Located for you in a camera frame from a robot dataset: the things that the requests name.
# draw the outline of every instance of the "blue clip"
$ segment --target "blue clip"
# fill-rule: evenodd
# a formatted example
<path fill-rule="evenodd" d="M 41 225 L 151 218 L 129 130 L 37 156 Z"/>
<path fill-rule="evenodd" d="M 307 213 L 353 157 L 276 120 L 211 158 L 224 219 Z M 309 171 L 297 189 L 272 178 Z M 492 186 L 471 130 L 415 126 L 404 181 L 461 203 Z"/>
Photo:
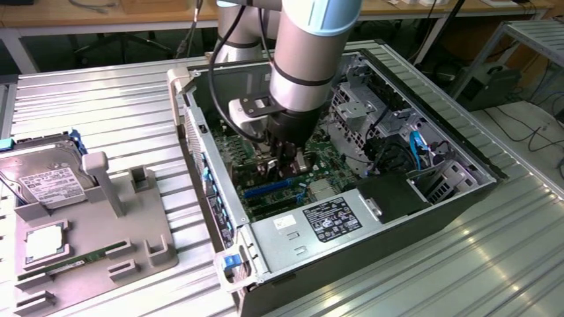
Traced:
<path fill-rule="evenodd" d="M 9 151 L 15 148 L 15 140 L 9 137 L 8 139 L 0 140 L 0 152 Z"/>
<path fill-rule="evenodd" d="M 225 268 L 224 268 L 225 271 L 241 265 L 239 254 L 233 254 L 232 256 L 225 256 L 223 260 L 225 262 Z"/>
<path fill-rule="evenodd" d="M 80 154 L 83 155 L 88 154 L 87 147 L 84 146 L 84 143 L 81 142 L 80 133 L 76 129 L 71 130 L 69 137 L 73 138 L 75 141 L 77 142 Z"/>
<path fill-rule="evenodd" d="M 427 146 L 425 142 L 423 141 L 421 134 L 419 131 L 412 131 L 409 133 L 409 148 L 412 150 L 415 161 L 417 162 L 417 170 L 421 170 L 421 160 L 420 155 L 417 153 L 417 147 L 423 148 L 423 150 L 429 151 L 429 147 Z"/>

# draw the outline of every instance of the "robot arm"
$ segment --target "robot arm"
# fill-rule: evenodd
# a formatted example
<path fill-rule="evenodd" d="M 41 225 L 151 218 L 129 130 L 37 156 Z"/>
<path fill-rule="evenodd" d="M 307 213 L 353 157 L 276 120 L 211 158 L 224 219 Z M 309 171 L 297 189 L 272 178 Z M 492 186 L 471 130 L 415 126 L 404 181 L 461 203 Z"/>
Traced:
<path fill-rule="evenodd" d="M 277 31 L 269 91 L 261 96 L 241 96 L 229 103 L 232 123 L 247 133 L 263 133 L 277 158 L 283 177 L 307 172 L 315 161 L 304 158 L 305 142 L 317 126 L 321 106 L 331 91 L 333 75 L 360 15 L 361 0 L 252 1 L 277 8 L 268 11 L 267 30 Z M 220 1 L 220 36 L 227 34 L 240 6 Z M 257 8 L 245 8 L 240 22 L 219 52 L 223 60 L 259 57 L 260 28 Z M 261 122 L 264 131 L 253 129 Z"/>

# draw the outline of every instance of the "metal rack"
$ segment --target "metal rack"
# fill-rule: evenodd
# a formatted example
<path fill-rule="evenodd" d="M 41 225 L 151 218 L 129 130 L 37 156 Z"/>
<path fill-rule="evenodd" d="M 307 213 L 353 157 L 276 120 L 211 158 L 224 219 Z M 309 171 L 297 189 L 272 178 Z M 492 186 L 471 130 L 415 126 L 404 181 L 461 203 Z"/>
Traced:
<path fill-rule="evenodd" d="M 501 37 L 511 36 L 515 41 L 525 44 L 540 55 L 545 56 L 560 67 L 564 67 L 564 23 L 560 20 L 531 20 L 531 21 L 509 21 L 501 22 L 492 37 L 487 41 L 483 50 L 477 54 L 468 71 L 456 79 L 449 95 L 459 98 L 461 91 L 468 85 L 476 68 L 485 62 L 492 53 Z M 505 63 L 513 53 L 509 49 L 501 56 L 499 61 Z"/>
<path fill-rule="evenodd" d="M 268 316 L 379 312 L 388 316 L 484 316 L 488 312 L 557 316 L 564 292 L 564 205 L 559 198 L 564 192 L 388 46 L 372 41 L 347 46 L 348 50 L 361 48 L 375 54 L 511 179 L 440 233 Z M 88 146 L 111 153 L 111 172 L 117 174 L 140 163 L 151 166 L 180 258 L 175 268 L 79 303 L 57 316 L 97 317 L 124 307 L 129 316 L 237 314 L 212 269 L 212 243 L 172 137 L 165 72 L 205 62 L 195 57 L 23 75 L 17 87 L 8 90 L 7 131 L 16 138 L 75 126 Z M 11 191 L 1 188 L 0 196 L 4 313 L 12 304 L 8 250 L 15 214 Z"/>

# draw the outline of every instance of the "motherboard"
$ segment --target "motherboard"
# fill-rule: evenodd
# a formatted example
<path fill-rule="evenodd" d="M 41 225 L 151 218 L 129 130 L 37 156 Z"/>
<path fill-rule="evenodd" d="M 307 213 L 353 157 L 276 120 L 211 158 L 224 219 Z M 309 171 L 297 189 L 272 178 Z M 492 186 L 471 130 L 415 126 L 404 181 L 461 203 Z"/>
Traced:
<path fill-rule="evenodd" d="M 212 134 L 251 221 L 341 193 L 359 179 L 321 126 L 305 145 L 305 152 L 317 156 L 312 171 L 268 183 L 255 175 L 256 163 L 269 159 L 267 146 L 225 131 L 225 128 L 213 129 Z"/>

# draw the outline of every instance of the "black cable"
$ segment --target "black cable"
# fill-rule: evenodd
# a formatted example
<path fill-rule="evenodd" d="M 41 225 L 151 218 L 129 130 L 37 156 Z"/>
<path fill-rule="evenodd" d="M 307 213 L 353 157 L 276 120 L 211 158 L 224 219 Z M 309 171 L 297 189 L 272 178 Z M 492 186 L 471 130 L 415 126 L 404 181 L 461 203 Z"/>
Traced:
<path fill-rule="evenodd" d="M 381 120 L 384 119 L 384 116 L 385 116 L 385 114 L 388 113 L 388 111 L 389 111 L 389 106 L 385 106 L 385 109 L 384 109 L 384 111 L 381 112 L 381 115 L 379 116 L 379 118 L 376 119 L 376 122 L 375 122 L 373 124 L 371 124 L 371 126 L 369 126 L 369 128 L 368 128 L 368 130 L 367 130 L 367 134 L 364 135 L 364 140 L 365 140 L 365 141 L 368 140 L 368 134 L 369 134 L 369 132 L 371 132 L 372 130 L 375 130 L 375 128 L 379 126 L 379 124 L 380 124 Z"/>
<path fill-rule="evenodd" d="M 413 165 L 413 168 L 417 167 L 417 162 L 415 161 L 413 153 L 408 149 L 405 149 L 400 144 L 397 143 L 388 143 L 388 146 L 396 147 L 401 150 L 401 152 L 407 155 L 407 158 L 409 159 L 409 162 Z"/>
<path fill-rule="evenodd" d="M 560 173 L 560 177 L 564 178 L 564 173 L 563 173 L 563 166 L 564 166 L 564 158 L 560 160 L 560 162 L 557 163 L 557 172 Z"/>
<path fill-rule="evenodd" d="M 505 129 L 501 127 L 501 125 L 499 124 L 499 122 L 493 119 L 492 115 L 489 114 L 489 112 L 483 109 L 487 116 L 492 119 L 493 123 L 496 124 L 496 126 L 501 129 L 501 131 L 504 132 L 504 134 L 508 136 L 509 140 L 515 141 L 515 142 L 521 142 L 525 141 L 536 132 L 531 133 L 528 136 L 525 136 L 523 139 L 515 139 L 509 133 L 505 131 Z"/>
<path fill-rule="evenodd" d="M 547 98 L 544 98 L 544 99 L 543 99 L 543 101 L 541 101 L 541 102 L 535 102 L 535 104 L 536 104 L 537 106 L 540 106 L 540 105 L 541 105 L 541 104 L 544 104 L 544 102 L 549 99 L 549 97 L 555 96 L 556 94 L 564 94 L 564 91 L 557 91 L 557 92 L 553 92 L 552 94 L 549 94 L 549 95 L 547 96 Z"/>
<path fill-rule="evenodd" d="M 433 9 L 435 9 L 435 5 L 436 5 L 436 3 L 437 3 L 437 0 L 435 0 L 435 1 L 433 1 L 433 5 L 431 6 L 429 13 L 427 14 L 427 18 L 425 18 L 425 20 L 427 20 L 427 21 L 429 21 L 429 18 L 431 18 L 431 13 L 433 13 Z M 407 59 L 408 61 L 409 61 L 409 60 L 412 60 L 412 59 L 413 59 L 413 57 L 416 57 L 416 56 L 417 56 L 417 54 L 420 53 L 420 51 L 421 51 L 421 49 L 423 49 L 423 46 L 425 45 L 427 39 L 429 38 L 429 34 L 431 34 L 431 29 L 432 29 L 432 28 L 433 28 L 433 27 L 432 27 L 431 22 L 429 22 L 428 31 L 427 31 L 425 37 L 423 38 L 423 43 L 421 43 L 421 46 L 420 46 L 420 48 L 417 48 L 417 51 L 415 51 L 415 54 L 412 55 L 412 57 L 409 57 L 409 58 Z"/>
<path fill-rule="evenodd" d="M 551 107 L 551 109 L 552 109 L 552 113 L 551 113 L 552 116 L 556 116 L 556 102 L 563 97 L 564 97 L 564 94 L 561 94 L 559 97 L 556 97 L 556 99 L 552 101 L 552 107 Z"/>
<path fill-rule="evenodd" d="M 527 15 L 527 12 L 529 11 L 527 9 L 527 7 L 521 3 L 519 3 L 519 2 L 516 2 L 516 4 L 523 8 L 523 14 Z"/>
<path fill-rule="evenodd" d="M 193 43 L 193 35 L 196 34 L 196 25 L 197 25 L 197 18 L 201 12 L 201 6 L 204 5 L 204 0 L 197 0 L 196 4 L 196 11 L 193 12 L 193 19 L 192 19 L 192 25 L 191 25 L 191 38 L 188 40 L 188 49 L 185 51 L 185 56 L 191 57 L 191 49 L 192 49 L 192 43 Z"/>
<path fill-rule="evenodd" d="M 191 28 L 185 32 L 184 39 L 180 41 L 179 47 L 176 48 L 175 59 L 177 59 L 180 55 L 184 53 L 187 46 L 188 46 L 188 51 L 185 56 L 189 57 L 193 34 L 196 33 L 197 17 L 199 17 L 203 5 L 204 5 L 204 0 L 196 0 L 196 10 L 193 12 Z"/>
<path fill-rule="evenodd" d="M 117 5 L 117 3 L 115 3 L 115 2 L 109 2 L 104 5 L 87 5 L 84 3 L 80 3 L 77 0 L 69 0 L 69 3 L 76 7 L 93 10 L 99 13 L 108 13 L 108 10 L 105 10 L 103 8 L 111 8 L 111 7 L 115 7 Z"/>
<path fill-rule="evenodd" d="M 225 112 L 221 109 L 220 101 L 217 100 L 217 93 L 216 93 L 216 90 L 215 90 L 215 75 L 213 75 L 215 70 L 213 70 L 213 68 L 215 68 L 215 62 L 217 60 L 217 54 L 219 54 L 219 52 L 220 52 L 220 50 L 221 50 L 225 42 L 228 41 L 235 28 L 237 27 L 240 18 L 243 16 L 243 13 L 245 12 L 245 8 L 247 8 L 247 6 L 244 6 L 244 5 L 240 6 L 239 13 L 237 13 L 237 16 L 236 16 L 232 24 L 231 24 L 229 30 L 225 32 L 225 35 L 221 37 L 220 43 L 217 44 L 217 46 L 213 49 L 213 54 L 212 54 L 212 57 L 209 58 L 208 84 L 209 84 L 209 94 L 212 95 L 213 105 L 215 105 L 215 108 L 216 108 L 217 112 L 221 115 L 223 120 L 225 121 L 225 123 L 228 124 L 228 126 L 233 129 L 233 131 L 236 133 L 239 133 L 239 135 L 241 135 L 243 137 L 245 137 L 247 139 L 249 139 L 252 142 L 260 143 L 260 142 L 264 141 L 264 138 L 263 137 L 256 137 L 253 135 L 249 135 L 231 121 L 229 116 L 225 114 Z"/>
<path fill-rule="evenodd" d="M 356 157 L 352 157 L 351 155 L 348 155 L 348 154 L 343 154 L 345 157 L 348 157 L 349 159 L 352 159 L 352 160 L 356 160 L 357 162 L 361 162 L 361 163 L 365 163 L 365 164 L 372 164 L 372 162 L 368 162 L 368 161 L 365 161 L 365 160 L 361 160 L 360 158 L 356 158 Z"/>
<path fill-rule="evenodd" d="M 531 147 L 528 146 L 528 149 L 529 149 L 529 151 L 531 152 L 537 152 L 537 151 L 540 151 L 540 150 L 543 150 L 544 148 L 547 148 L 547 147 L 549 147 L 551 145 L 557 145 L 559 147 L 561 147 L 563 149 L 564 149 L 564 145 L 561 145 L 560 143 L 561 142 L 564 142 L 564 139 L 563 140 L 559 140 L 559 141 L 552 141 L 551 139 L 548 139 L 543 134 L 540 134 L 539 133 L 539 129 L 540 129 L 540 127 L 537 128 L 537 129 L 533 129 L 527 123 L 524 123 L 520 119 L 517 119 L 517 118 L 515 118 L 512 115 L 509 115 L 505 111 L 503 111 L 499 107 L 496 107 L 496 109 L 497 110 L 500 110 L 500 112 L 505 115 L 505 116 L 508 116 L 511 119 L 513 119 L 515 121 L 517 121 L 520 124 L 523 124 L 525 127 L 528 127 L 528 129 L 531 130 L 531 131 L 533 131 L 533 133 L 531 134 L 531 136 L 533 137 L 533 136 L 536 136 L 536 135 L 539 135 L 544 140 L 547 140 L 549 143 L 547 144 L 547 145 L 544 145 L 543 147 L 540 147 L 540 148 L 537 148 L 537 149 L 531 149 Z"/>
<path fill-rule="evenodd" d="M 537 6 L 532 3 L 532 0 L 529 1 L 529 3 L 531 3 L 531 6 L 535 9 L 533 15 L 537 15 Z"/>
<path fill-rule="evenodd" d="M 260 22 L 260 27 L 261 27 L 263 48 L 264 48 L 264 51 L 267 51 L 268 60 L 269 60 L 269 62 L 272 62 L 272 55 L 271 55 L 271 51 L 268 50 L 268 46 L 267 46 L 267 29 L 264 28 L 263 9 L 260 9 L 260 8 L 259 8 L 259 22 Z"/>

